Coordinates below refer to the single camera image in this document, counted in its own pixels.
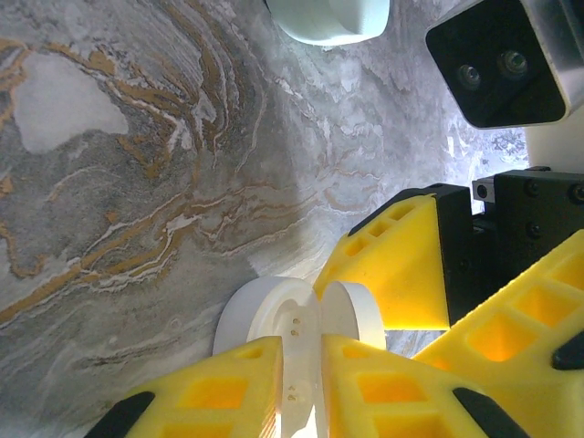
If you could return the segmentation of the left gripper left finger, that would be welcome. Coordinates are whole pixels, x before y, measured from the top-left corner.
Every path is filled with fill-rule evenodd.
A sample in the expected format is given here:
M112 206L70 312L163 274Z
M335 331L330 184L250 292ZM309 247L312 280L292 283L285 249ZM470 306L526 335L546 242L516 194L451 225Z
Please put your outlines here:
M143 383L87 437L279 437L280 337L262 337Z

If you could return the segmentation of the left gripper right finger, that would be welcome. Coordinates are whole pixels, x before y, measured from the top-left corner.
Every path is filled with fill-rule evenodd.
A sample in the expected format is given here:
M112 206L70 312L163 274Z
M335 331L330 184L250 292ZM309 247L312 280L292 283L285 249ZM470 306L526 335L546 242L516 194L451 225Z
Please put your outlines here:
M330 437L525 437L476 384L450 372L326 334L321 375Z

